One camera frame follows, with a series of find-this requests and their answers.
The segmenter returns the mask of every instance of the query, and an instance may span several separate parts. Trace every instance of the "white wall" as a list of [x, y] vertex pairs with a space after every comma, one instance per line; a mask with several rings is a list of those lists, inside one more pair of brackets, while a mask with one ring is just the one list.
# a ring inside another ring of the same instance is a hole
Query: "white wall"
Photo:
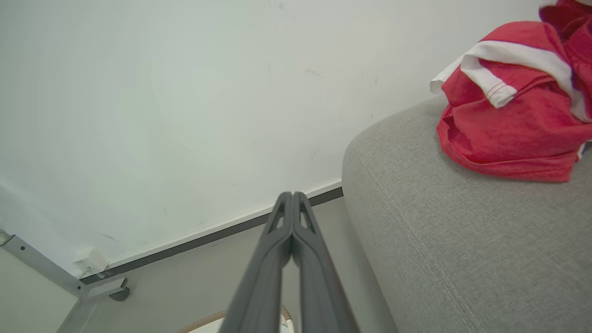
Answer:
[[78, 298], [0, 248], [0, 332], [55, 333]]
[[338, 180], [538, 0], [0, 0], [0, 228], [75, 272]]

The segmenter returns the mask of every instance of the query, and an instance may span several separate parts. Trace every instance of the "gray sofa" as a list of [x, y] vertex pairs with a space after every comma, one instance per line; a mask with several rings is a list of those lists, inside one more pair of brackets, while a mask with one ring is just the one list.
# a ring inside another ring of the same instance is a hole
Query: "gray sofa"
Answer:
[[592, 151], [566, 184], [477, 174], [439, 147], [436, 98], [343, 162], [354, 228], [401, 332], [592, 330]]

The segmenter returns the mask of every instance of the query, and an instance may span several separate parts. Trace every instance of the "red fabric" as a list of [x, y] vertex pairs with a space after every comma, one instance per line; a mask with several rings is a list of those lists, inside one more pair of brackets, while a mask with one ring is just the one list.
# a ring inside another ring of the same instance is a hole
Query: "red fabric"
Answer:
[[[483, 40], [509, 41], [556, 53], [574, 70], [574, 88], [592, 116], [592, 7], [570, 0], [540, 10], [543, 22], [502, 25]], [[449, 105], [437, 132], [442, 150], [465, 168], [497, 177], [567, 182], [592, 124], [570, 111], [571, 100], [553, 77], [518, 65], [480, 60], [518, 93], [494, 108], [459, 68], [442, 90]]]

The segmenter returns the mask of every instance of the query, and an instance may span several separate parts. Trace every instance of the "white trim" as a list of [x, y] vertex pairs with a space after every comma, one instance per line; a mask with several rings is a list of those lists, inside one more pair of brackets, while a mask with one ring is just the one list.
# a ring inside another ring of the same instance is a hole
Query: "white trim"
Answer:
[[[549, 74], [557, 82], [559, 88], [570, 97], [570, 111], [574, 117], [585, 123], [592, 123], [592, 119], [587, 115], [582, 93], [575, 89], [571, 83], [573, 74], [571, 66], [555, 52], [508, 41], [484, 40], [477, 43], [461, 58], [461, 71], [483, 90], [491, 105], [496, 108], [508, 103], [516, 93], [516, 89], [505, 85], [500, 78], [481, 66], [479, 59], [520, 65]], [[432, 92], [436, 93], [438, 88], [442, 89], [443, 82], [454, 71], [454, 69], [450, 70], [450, 67], [455, 63], [448, 66], [432, 80], [433, 83], [430, 83], [430, 88], [434, 88]]]
[[[328, 184], [325, 184], [323, 186], [316, 187], [312, 190], [305, 191], [304, 193], [307, 195], [307, 197], [310, 198], [310, 197], [317, 196], [319, 194], [323, 194], [323, 193], [335, 190], [336, 188], [339, 188], [339, 187], [341, 187], [341, 178], [339, 178], [338, 180], [332, 181]], [[271, 212], [271, 210], [274, 207], [274, 204], [275, 204], [275, 202], [272, 204], [269, 204], [267, 206], [261, 207], [260, 209], [256, 209], [252, 212], [237, 216], [237, 217], [230, 219], [228, 221], [221, 222], [216, 225], [209, 226], [205, 229], [201, 229], [201, 230], [195, 231], [193, 233], [189, 233], [183, 237], [174, 239], [172, 241], [165, 242], [164, 244], [154, 246], [154, 247], [148, 248], [148, 249], [142, 249], [140, 252], [138, 252], [136, 254], [129, 255], [126, 257], [116, 258], [109, 263], [109, 268], [113, 268], [113, 267], [117, 267], [117, 266], [120, 266], [123, 264], [127, 264], [128, 262], [132, 262], [134, 260], [146, 257], [148, 255], [152, 255], [152, 254], [158, 253], [160, 251], [170, 249], [170, 248], [175, 247], [177, 245], [193, 241], [194, 239], [198, 239], [203, 236], [207, 236], [211, 233], [218, 232], [220, 230], [229, 228], [231, 226], [238, 225], [239, 223], [246, 222], [246, 221], [254, 219], [256, 217], [263, 216], [263, 215]]]
[[578, 161], [580, 161], [582, 159], [582, 156], [583, 156], [584, 148], [585, 147], [586, 147], [586, 144], [585, 143], [582, 143], [582, 145], [578, 149]]
[[495, 76], [489, 69], [481, 66], [479, 58], [469, 53], [462, 59], [461, 72], [481, 88], [485, 97], [495, 108], [508, 104], [518, 92], [514, 87], [507, 85], [502, 79]]

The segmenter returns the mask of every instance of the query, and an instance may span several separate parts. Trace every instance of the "red shirt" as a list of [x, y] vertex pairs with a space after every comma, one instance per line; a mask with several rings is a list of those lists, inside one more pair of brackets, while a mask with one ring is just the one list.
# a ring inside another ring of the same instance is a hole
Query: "red shirt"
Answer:
[[483, 174], [569, 181], [592, 139], [591, 13], [573, 1], [541, 8], [543, 22], [502, 25], [437, 76], [432, 91], [449, 101], [442, 150]]

